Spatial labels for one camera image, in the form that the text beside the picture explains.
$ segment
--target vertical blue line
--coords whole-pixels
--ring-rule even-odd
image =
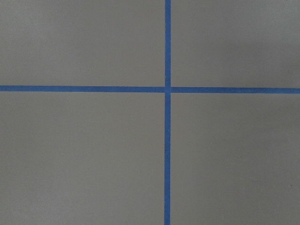
[[[165,0],[165,225],[171,223],[171,0]]]

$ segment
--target floor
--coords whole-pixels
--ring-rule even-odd
[[[300,224],[299,0],[1,0],[0,225]]]

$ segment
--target rectangular gray section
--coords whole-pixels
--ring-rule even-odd
[[[163,94],[0,102],[0,224],[163,224]]]
[[[172,85],[300,87],[299,0],[172,0]]]
[[[1,85],[164,85],[163,0],[1,0]]]
[[[172,225],[300,224],[300,96],[172,95]]]

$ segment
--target blue line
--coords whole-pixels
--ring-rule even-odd
[[[47,91],[47,92],[146,92],[164,93],[164,87],[122,86],[14,86],[2,85],[0,91]]]
[[[171,0],[165,0],[165,225],[171,224]]]
[[[300,88],[171,87],[172,93],[300,94]]]

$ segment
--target blue tape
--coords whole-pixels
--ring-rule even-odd
[[[122,86],[14,86],[2,85],[0,91],[48,91],[48,92],[146,92],[164,93],[164,87]]]
[[[300,94],[300,88],[171,87],[172,93]]]
[[[165,225],[171,223],[171,0],[165,0]]]

